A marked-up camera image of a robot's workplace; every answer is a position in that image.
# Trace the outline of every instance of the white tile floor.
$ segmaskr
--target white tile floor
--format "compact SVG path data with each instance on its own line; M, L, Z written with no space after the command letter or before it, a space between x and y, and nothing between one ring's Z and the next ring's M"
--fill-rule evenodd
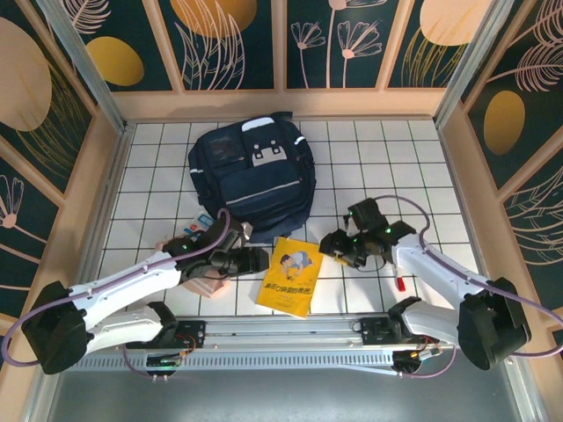
M187 153L195 141L221 123L138 125L114 210L99 277L105 277L153 253L156 242L182 233L200 207L189 177ZM317 191L306 227L293 238L318 243L342 226L347 207L366 197L399 194L432 215L427 240L463 265L476 270L460 207L442 147L431 120L301 121L296 123L316 161ZM424 218L409 204L380 200L390 221L415 228ZM266 249L272 252L272 245ZM378 271L371 260L364 271L344 268L326 257L311 303L311 313L384 311L409 295L449 306L426 283L405 275L406 291L396 287L389 266ZM201 299L182 286L142 302L164 300L179 316L278 315L256 305L264 274L234 280L216 298Z

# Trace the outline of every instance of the reflective stripe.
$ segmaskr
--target reflective stripe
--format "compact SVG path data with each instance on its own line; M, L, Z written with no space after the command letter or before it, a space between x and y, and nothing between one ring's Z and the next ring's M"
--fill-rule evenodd
M255 127L269 125L270 123L274 123L274 121L271 118L261 117L261 118L256 119L256 120L247 121L243 125L242 129L243 129L243 132L246 132L247 130L254 129Z
M227 205L236 204L237 202L240 202L241 200L248 200L248 199L253 198L255 196L260 196L263 193L272 192L272 191L275 191L277 189L282 189L284 187L288 187L288 186L292 186L292 185L298 185L298 184L299 184L299 180L296 180L295 182L287 183L286 185L279 185L279 186L273 187L271 189L268 189L267 191L262 191L262 192L258 192L258 193L253 193L252 195L243 196L242 198L238 198L237 200L228 200L227 202L225 202L225 204L227 204Z

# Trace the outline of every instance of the yellow book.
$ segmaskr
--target yellow book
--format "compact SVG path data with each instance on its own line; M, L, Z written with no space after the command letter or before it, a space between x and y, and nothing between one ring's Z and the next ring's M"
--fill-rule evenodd
M256 303L306 318L322 263L317 244L280 237Z

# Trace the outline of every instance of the cartoon illustration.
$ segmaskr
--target cartoon illustration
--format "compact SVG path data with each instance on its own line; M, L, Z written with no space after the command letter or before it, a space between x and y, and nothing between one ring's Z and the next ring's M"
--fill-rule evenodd
M309 254L304 251L298 251L291 255L283 255L280 260L281 271L285 274L288 280L293 280L294 277L299 277L303 269L312 266L313 261L309 258ZM289 274L290 268L296 268L297 272L292 276Z

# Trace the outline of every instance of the backpack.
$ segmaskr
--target backpack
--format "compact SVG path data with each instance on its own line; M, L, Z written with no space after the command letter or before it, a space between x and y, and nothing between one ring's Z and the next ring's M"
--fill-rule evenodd
M216 218L225 207L268 243L303 226L315 191L311 148L297 127L273 113L212 130L188 154L200 205Z

